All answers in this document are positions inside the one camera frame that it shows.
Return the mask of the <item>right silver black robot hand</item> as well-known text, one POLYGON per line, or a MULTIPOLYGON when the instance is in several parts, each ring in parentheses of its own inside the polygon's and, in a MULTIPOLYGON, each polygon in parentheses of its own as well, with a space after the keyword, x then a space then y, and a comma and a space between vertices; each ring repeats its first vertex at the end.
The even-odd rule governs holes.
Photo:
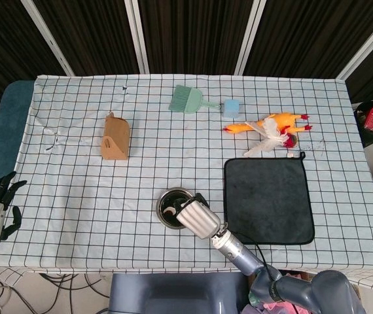
POLYGON ((211 238, 220 231, 220 218, 210 210, 200 193, 184 202, 177 200, 174 206, 176 219, 200 239, 211 238))

